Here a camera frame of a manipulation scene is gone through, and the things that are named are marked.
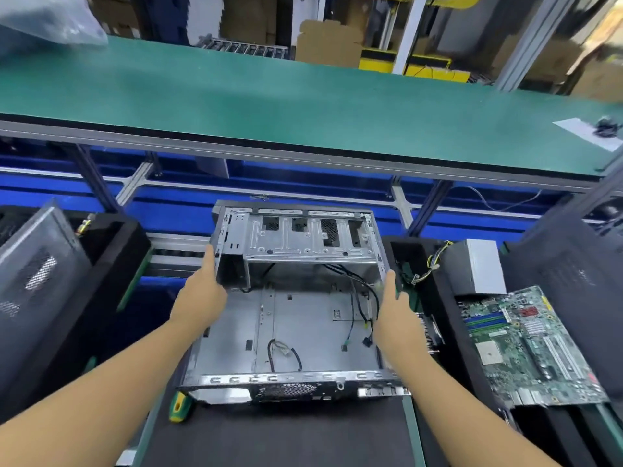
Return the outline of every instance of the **person's left hand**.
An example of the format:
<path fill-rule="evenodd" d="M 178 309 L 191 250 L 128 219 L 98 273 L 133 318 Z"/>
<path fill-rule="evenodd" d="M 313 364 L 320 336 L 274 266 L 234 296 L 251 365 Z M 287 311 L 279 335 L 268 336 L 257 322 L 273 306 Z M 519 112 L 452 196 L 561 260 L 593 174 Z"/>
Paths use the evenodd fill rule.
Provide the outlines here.
<path fill-rule="evenodd" d="M 208 244 L 201 268 L 179 291 L 169 320 L 188 322 L 198 332 L 203 332 L 219 318 L 226 303 L 227 291 L 216 283 L 214 250 Z"/>

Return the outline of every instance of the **forearm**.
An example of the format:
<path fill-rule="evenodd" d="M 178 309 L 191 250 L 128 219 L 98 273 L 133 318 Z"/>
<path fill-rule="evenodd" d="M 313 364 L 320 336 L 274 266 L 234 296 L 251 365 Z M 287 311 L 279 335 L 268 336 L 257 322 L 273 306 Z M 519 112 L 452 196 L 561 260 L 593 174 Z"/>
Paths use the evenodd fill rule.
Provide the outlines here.
<path fill-rule="evenodd" d="M 428 354 L 405 354 L 395 368 L 451 465 L 557 466 L 465 390 Z"/>
<path fill-rule="evenodd" d="M 169 321 L 0 426 L 1 463 L 114 465 L 201 330 Z"/>

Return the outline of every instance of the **white wire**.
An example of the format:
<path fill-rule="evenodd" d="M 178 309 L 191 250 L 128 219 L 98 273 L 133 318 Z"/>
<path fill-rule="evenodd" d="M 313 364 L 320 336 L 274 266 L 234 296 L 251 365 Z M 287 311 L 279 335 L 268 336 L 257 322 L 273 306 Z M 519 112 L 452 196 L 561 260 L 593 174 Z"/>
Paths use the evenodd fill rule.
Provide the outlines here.
<path fill-rule="evenodd" d="M 474 191 L 474 192 L 476 192 L 476 194 L 480 197 L 480 200 L 482 200 L 482 203 L 483 203 L 483 204 L 484 204 L 487 208 L 489 208 L 491 211 L 507 211 L 507 210 L 510 210 L 510 208 L 513 208 L 513 207 L 516 207 L 516 206 L 522 205 L 522 204 L 524 204 L 524 203 L 531 202 L 532 200 L 536 200 L 536 199 L 537 199 L 537 198 L 541 195 L 541 192 L 543 191 L 543 190 L 539 190 L 539 191 L 536 193 L 536 195 L 535 195 L 535 196 L 533 196 L 532 198 L 528 198 L 527 200 L 524 200 L 523 202 L 515 203 L 515 204 L 513 204 L 513 205 L 507 206 L 506 208 L 502 208 L 502 209 L 499 209 L 499 210 L 498 210 L 498 209 L 496 209 L 496 208 L 493 208 L 493 206 L 491 206 L 489 203 L 487 203 L 487 201 L 486 201 L 485 197 L 484 197 L 484 196 L 482 196 L 482 194 L 481 194 L 481 193 L 480 193 L 480 192 L 479 192 L 476 188 L 474 188 L 474 187 L 469 187 L 469 186 L 466 186 L 466 185 L 461 185 L 461 186 L 454 187 L 454 188 L 469 188 L 470 190 L 473 190 L 473 191 Z"/>

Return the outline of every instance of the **green circuit board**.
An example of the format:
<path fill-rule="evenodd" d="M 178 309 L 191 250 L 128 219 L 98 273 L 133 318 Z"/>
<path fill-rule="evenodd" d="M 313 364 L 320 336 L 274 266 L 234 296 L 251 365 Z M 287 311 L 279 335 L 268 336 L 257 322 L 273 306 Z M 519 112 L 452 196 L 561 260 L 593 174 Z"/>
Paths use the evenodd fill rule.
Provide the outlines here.
<path fill-rule="evenodd" d="M 459 308 L 491 388 L 508 408 L 608 400 L 538 286 Z"/>

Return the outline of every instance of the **hand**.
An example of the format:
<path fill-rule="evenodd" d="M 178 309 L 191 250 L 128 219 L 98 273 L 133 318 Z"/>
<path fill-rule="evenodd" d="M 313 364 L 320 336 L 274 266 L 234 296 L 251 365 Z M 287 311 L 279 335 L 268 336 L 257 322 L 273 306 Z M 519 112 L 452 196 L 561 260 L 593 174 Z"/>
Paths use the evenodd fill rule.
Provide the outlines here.
<path fill-rule="evenodd" d="M 208 244 L 201 268 L 186 279 L 169 320 L 188 322 L 200 334 L 219 318 L 226 303 L 227 292 L 216 283 L 214 250 Z"/>
<path fill-rule="evenodd" d="M 374 325 L 374 342 L 396 372 L 400 371 L 403 361 L 428 356 L 424 326 L 409 307 L 409 296 L 404 291 L 396 299 L 396 274 L 392 270 L 385 277 L 383 302 Z"/>

